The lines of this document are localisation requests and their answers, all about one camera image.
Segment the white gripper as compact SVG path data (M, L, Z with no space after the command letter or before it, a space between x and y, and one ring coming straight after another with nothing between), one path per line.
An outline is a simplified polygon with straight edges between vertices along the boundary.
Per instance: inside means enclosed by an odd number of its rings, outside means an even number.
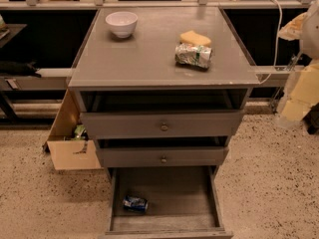
M301 13L279 30L279 37L287 41L299 40L307 13ZM309 65L290 74L280 99L275 121L282 127L301 122L319 103L319 65Z

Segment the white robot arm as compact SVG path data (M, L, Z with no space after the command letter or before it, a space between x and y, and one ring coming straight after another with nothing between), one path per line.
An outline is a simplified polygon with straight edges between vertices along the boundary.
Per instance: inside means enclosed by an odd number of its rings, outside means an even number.
M319 0L283 27L279 36L298 39L301 54L311 59L308 66L289 75L276 110L276 122L289 127L302 121L319 104Z

